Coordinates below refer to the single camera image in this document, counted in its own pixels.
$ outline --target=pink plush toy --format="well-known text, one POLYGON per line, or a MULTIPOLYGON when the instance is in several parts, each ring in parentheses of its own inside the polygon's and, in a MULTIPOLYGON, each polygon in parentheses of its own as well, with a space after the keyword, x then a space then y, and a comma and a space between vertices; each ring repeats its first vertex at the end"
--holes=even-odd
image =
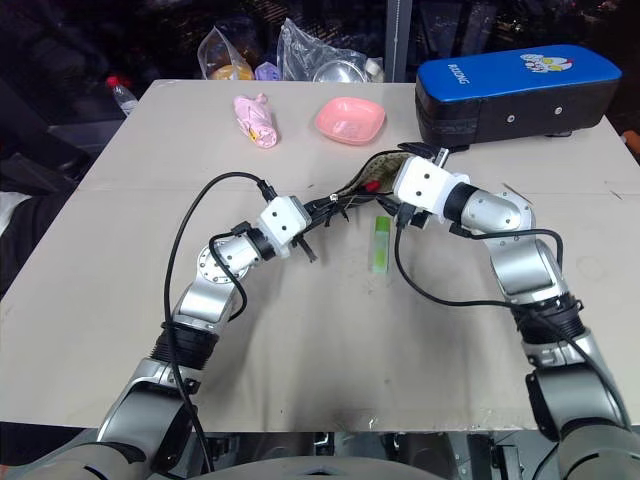
POLYGON ((255 99, 238 96, 233 99, 233 108, 238 117, 242 132, 261 148, 271 148, 278 141, 273 128, 271 111, 267 106, 267 97, 259 94, 255 99))

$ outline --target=green marker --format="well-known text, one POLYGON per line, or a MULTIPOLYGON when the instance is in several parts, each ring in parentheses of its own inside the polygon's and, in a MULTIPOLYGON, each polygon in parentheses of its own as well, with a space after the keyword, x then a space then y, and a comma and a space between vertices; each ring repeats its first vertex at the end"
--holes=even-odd
POLYGON ((374 273, 387 273, 390 231, 391 219, 389 217, 376 217, 376 226, 373 231, 373 248, 371 249, 371 271, 374 273))

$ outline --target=plastic bottle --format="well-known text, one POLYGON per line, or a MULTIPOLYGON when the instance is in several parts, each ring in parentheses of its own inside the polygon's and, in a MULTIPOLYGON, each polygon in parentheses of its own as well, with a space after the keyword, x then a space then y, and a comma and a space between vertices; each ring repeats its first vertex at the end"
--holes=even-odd
POLYGON ((138 99, 127 87, 120 83, 120 80, 115 75, 107 78, 107 86, 111 89, 113 98, 118 106, 126 116, 129 116, 133 109, 138 106, 138 99))

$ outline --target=tabletop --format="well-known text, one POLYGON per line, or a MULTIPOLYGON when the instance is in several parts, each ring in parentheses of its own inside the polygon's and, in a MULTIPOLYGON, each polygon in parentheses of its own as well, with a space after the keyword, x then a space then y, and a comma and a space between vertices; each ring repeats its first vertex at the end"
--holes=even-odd
MULTIPOLYGON (((97 426, 160 333, 162 282, 177 226, 214 176, 244 170, 303 202, 344 185, 374 153, 419 141, 413 85, 157 81, 58 215, 0 304, 0 419, 97 426), (240 132, 232 100, 263 92, 279 143, 240 132), (369 145, 313 126, 337 96, 386 110, 369 145)), ((582 319, 640 421, 640 168, 606 119, 569 138, 473 145, 451 171, 532 202, 539 227, 565 240, 565 275, 582 319)), ((172 301, 212 234, 255 221, 255 186, 230 180, 205 197, 176 259, 172 301)), ((243 280, 248 309, 226 329, 195 397, 208 431, 427 431, 533 428, 530 371, 506 311, 452 309, 389 272, 371 273, 367 205, 336 217, 243 280)), ((403 235, 409 273, 450 299, 499 298, 481 242, 432 222, 403 235)))

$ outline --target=pink plastic bowl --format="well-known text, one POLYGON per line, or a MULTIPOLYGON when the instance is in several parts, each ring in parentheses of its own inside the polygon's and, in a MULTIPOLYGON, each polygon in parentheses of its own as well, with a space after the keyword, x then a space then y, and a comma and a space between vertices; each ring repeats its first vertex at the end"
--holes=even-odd
POLYGON ((384 122, 384 108, 354 97, 329 101, 316 116, 316 128, 336 142, 364 145, 373 140, 384 122))

